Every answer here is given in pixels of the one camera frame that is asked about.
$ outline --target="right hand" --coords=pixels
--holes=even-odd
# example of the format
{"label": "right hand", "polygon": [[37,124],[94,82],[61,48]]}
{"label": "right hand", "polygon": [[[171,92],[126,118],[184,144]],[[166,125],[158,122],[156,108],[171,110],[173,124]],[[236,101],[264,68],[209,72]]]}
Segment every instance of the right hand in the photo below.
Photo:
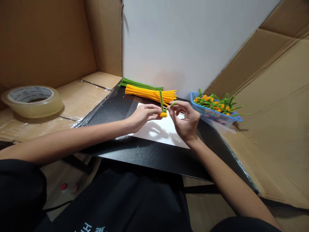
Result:
{"label": "right hand", "polygon": [[[186,101],[176,101],[176,104],[172,108],[168,106],[167,109],[174,122],[176,132],[180,138],[185,143],[196,139],[197,135],[195,134],[195,131],[201,114],[194,110],[192,106]],[[177,117],[180,112],[184,112],[183,119],[179,119]]]}

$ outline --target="tape roll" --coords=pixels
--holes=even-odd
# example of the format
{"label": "tape roll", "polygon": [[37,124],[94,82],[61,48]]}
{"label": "tape roll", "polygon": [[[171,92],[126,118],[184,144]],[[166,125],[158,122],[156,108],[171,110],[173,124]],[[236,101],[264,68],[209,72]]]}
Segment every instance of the tape roll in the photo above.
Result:
{"label": "tape roll", "polygon": [[10,89],[1,96],[13,111],[26,118],[41,118],[59,112],[63,108],[57,90],[43,85]]}

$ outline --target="bundle of yellow pipe cleaners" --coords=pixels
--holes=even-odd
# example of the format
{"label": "bundle of yellow pipe cleaners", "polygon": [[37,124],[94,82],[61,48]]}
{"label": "bundle of yellow pipe cleaners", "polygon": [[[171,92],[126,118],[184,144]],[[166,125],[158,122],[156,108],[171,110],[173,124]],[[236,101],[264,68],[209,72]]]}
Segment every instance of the bundle of yellow pipe cleaners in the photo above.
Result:
{"label": "bundle of yellow pipe cleaners", "polygon": [[[176,97],[177,97],[176,91],[177,90],[162,91],[162,99],[163,99],[163,104],[165,106],[168,106],[170,102],[176,100]],[[127,84],[126,86],[126,94],[133,94],[139,97],[144,97],[150,100],[154,100],[156,102],[161,102],[159,91],[143,89],[143,88],[132,86],[130,84]]]}

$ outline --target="table leg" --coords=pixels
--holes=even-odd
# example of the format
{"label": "table leg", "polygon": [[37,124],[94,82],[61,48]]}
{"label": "table leg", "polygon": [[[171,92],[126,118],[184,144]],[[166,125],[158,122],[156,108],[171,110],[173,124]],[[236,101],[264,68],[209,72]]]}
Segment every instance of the table leg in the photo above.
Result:
{"label": "table leg", "polygon": [[68,157],[63,158],[62,160],[67,164],[70,164],[73,167],[77,168],[78,170],[84,172],[85,174],[90,175],[90,173],[92,172],[92,165],[95,159],[96,159],[95,157],[92,157],[88,165],[86,165],[83,161],[79,160],[74,155],[69,155]]}
{"label": "table leg", "polygon": [[220,194],[218,188],[214,184],[185,187],[184,192],[185,193],[192,193],[192,194],[194,194],[194,193]]}

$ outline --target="floor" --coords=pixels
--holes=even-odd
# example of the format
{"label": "floor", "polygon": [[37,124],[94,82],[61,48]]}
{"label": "floor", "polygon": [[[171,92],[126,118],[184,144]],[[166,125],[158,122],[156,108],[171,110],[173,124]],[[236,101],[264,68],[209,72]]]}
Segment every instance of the floor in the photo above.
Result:
{"label": "floor", "polygon": [[[76,156],[85,163],[90,157],[82,154]],[[91,175],[84,175],[79,170],[57,161],[42,168],[47,178],[47,201],[44,208],[58,206],[66,201],[73,200],[93,180],[101,160],[97,159]],[[81,189],[75,195],[63,194],[60,191],[62,183],[78,183]],[[194,178],[183,177],[185,187],[212,184]],[[220,194],[186,194],[189,208],[191,227],[194,232],[207,232],[221,220],[235,216],[234,211],[226,203]],[[51,220],[54,220],[66,206],[48,213]],[[309,212],[294,208],[269,208],[284,232],[307,232],[309,231]]]}

